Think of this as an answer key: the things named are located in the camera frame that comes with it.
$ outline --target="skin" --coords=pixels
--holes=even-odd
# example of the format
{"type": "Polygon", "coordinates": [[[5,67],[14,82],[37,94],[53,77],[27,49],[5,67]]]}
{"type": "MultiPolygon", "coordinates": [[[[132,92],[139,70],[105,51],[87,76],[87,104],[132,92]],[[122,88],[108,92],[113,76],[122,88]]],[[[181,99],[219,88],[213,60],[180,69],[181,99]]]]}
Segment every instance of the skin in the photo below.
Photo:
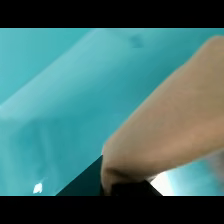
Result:
{"type": "Polygon", "coordinates": [[[106,141],[101,181],[138,182],[224,148],[224,38],[209,39],[106,141]]]}

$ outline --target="glossy blue surface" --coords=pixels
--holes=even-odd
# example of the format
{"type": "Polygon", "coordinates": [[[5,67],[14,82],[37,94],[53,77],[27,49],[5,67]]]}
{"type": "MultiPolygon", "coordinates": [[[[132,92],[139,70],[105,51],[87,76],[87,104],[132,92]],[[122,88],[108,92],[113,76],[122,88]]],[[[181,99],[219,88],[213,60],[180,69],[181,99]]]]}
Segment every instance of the glossy blue surface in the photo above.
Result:
{"type": "MultiPolygon", "coordinates": [[[[33,195],[40,183],[38,195],[57,194],[216,34],[224,29],[0,29],[0,194],[33,195]]],[[[204,184],[203,195],[220,194],[206,164],[197,164],[201,179],[191,165],[171,171],[176,195],[200,195],[193,186],[204,184]]]]}

